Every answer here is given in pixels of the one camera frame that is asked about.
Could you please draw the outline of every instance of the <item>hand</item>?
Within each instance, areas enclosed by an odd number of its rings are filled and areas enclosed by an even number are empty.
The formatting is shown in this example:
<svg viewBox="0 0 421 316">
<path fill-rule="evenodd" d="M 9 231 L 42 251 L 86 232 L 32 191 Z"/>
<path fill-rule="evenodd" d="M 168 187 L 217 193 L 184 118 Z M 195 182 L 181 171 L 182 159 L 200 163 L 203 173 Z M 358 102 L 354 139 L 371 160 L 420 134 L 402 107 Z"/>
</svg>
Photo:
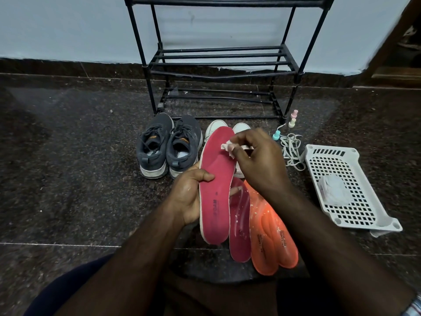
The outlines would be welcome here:
<svg viewBox="0 0 421 316">
<path fill-rule="evenodd" d="M 245 179 L 264 198 L 271 192 L 288 192 L 291 181 L 288 178 L 281 147 L 261 128 L 237 133 L 228 149 L 237 159 Z M 250 157 L 241 145 L 254 148 Z"/>
<path fill-rule="evenodd" d="M 183 218 L 184 225 L 193 223 L 200 215 L 199 182 L 212 181 L 215 175 L 199 169 L 199 162 L 177 176 L 166 199 L 167 205 Z M 241 187 L 233 187 L 229 195 L 234 195 Z"/>
</svg>

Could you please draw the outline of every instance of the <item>white wall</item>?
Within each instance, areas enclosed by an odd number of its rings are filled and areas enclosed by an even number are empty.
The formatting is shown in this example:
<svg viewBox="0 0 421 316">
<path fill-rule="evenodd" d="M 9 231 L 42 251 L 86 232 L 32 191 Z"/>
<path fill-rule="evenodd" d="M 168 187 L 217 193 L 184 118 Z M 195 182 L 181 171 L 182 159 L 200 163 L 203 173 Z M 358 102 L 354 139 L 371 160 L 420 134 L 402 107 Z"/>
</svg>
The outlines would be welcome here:
<svg viewBox="0 0 421 316">
<path fill-rule="evenodd" d="M 335 0 L 305 71 L 358 74 L 409 0 Z M 146 59 L 156 51 L 149 6 L 134 7 Z M 289 9 L 156 8 L 166 48 L 279 45 Z M 300 63 L 320 9 L 296 10 L 287 46 Z M 0 0 L 0 57 L 140 63 L 123 0 Z"/>
</svg>

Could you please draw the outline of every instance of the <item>person's right hand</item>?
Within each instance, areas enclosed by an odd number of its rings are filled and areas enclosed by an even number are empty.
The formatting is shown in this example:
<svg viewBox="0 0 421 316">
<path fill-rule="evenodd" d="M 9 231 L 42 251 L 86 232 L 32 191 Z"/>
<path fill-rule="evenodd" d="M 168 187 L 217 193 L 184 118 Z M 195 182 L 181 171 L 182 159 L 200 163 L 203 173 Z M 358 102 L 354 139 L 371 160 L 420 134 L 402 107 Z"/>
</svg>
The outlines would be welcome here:
<svg viewBox="0 0 421 316">
<path fill-rule="evenodd" d="M 289 192 L 288 178 L 281 147 L 261 128 L 238 132 L 230 141 L 229 150 L 237 159 L 245 179 L 264 198 L 272 192 Z M 241 145 L 254 148 L 250 157 Z"/>
</svg>

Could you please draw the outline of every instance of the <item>plastic tray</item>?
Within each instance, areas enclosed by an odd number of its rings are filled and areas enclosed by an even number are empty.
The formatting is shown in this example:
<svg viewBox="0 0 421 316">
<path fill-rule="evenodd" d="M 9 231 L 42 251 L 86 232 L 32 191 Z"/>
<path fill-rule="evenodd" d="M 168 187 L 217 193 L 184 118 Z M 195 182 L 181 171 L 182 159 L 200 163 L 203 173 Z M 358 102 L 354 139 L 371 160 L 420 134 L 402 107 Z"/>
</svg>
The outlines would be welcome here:
<svg viewBox="0 0 421 316">
<path fill-rule="evenodd" d="M 402 231 L 399 221 L 387 215 L 377 198 L 358 163 L 359 157 L 357 150 L 349 147 L 306 146 L 306 163 L 323 212 L 340 227 L 368 229 L 374 237 Z M 354 201 L 347 206 L 323 202 L 318 181 L 321 176 L 331 174 L 339 176 L 350 189 Z"/>
</svg>

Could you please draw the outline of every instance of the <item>metal rack shelf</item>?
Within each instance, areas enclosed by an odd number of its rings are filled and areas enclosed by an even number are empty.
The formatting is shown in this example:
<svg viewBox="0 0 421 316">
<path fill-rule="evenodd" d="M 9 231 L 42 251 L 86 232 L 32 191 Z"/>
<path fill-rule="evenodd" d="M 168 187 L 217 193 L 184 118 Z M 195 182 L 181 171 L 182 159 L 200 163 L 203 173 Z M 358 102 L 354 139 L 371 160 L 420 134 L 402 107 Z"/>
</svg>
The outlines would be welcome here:
<svg viewBox="0 0 421 316">
<path fill-rule="evenodd" d="M 285 122 L 288 111 L 291 107 L 294 99 L 297 87 L 300 84 L 304 67 L 307 63 L 310 52 L 325 20 L 325 17 L 332 5 L 334 0 L 125 0 L 128 8 L 130 20 L 133 26 L 136 43 L 139 49 L 140 57 L 142 60 L 142 67 L 144 70 L 146 84 L 148 87 L 152 110 L 154 114 L 163 112 L 165 110 L 165 104 L 168 99 L 184 99 L 184 100 L 224 100 L 230 101 L 242 101 L 250 104 L 271 104 L 274 108 L 274 116 L 255 116 L 255 115 L 241 115 L 241 116 L 195 116 L 198 119 L 279 119 L 281 123 Z M 142 44 L 140 41 L 139 31 L 137 29 L 136 20 L 133 13 L 132 6 L 134 4 L 150 4 L 152 16 L 154 19 L 155 30 L 158 38 L 158 49 L 149 64 L 146 63 Z M 161 41 L 161 35 L 158 27 L 158 21 L 155 13 L 155 5 L 185 5 L 185 6 L 211 6 L 211 7 L 291 7 L 290 16 L 288 23 L 282 38 L 282 42 L 279 46 L 258 46 L 258 47 L 222 47 L 222 48 L 202 48 L 202 49 L 175 49 L 169 50 L 164 49 Z M 323 12 L 320 16 L 319 22 L 313 33 L 313 37 L 304 55 L 304 58 L 300 64 L 297 65 L 294 58 L 292 57 L 288 47 L 285 44 L 289 28 L 297 7 L 320 7 Z M 198 59 L 218 59 L 221 61 L 214 62 L 191 62 L 190 60 Z M 253 58 L 253 61 L 241 60 L 227 61 L 230 58 Z M 273 68 L 270 72 L 252 72 L 252 73 L 239 73 L 229 75 L 201 75 L 194 73 L 182 72 L 183 67 L 241 67 L 241 66 L 261 66 L 262 70 L 268 67 Z M 289 70 L 278 71 L 279 66 L 287 66 Z M 152 75 L 161 75 L 165 77 L 166 88 L 161 96 L 158 106 L 155 104 L 155 99 L 152 92 L 151 77 Z M 285 111 L 282 111 L 276 96 L 273 92 L 273 85 L 275 78 L 280 75 L 292 75 L 294 78 L 294 85 L 292 86 L 291 95 L 288 100 Z M 171 80 L 173 78 L 181 79 L 202 79 L 207 81 L 225 80 L 225 79 L 237 79 L 245 77 L 271 77 L 269 89 L 267 92 L 258 91 L 234 91 L 234 90 L 204 90 L 196 88 L 180 89 L 183 92 L 196 92 L 197 95 L 171 95 L 171 91 L 175 88 L 171 86 Z"/>
</svg>

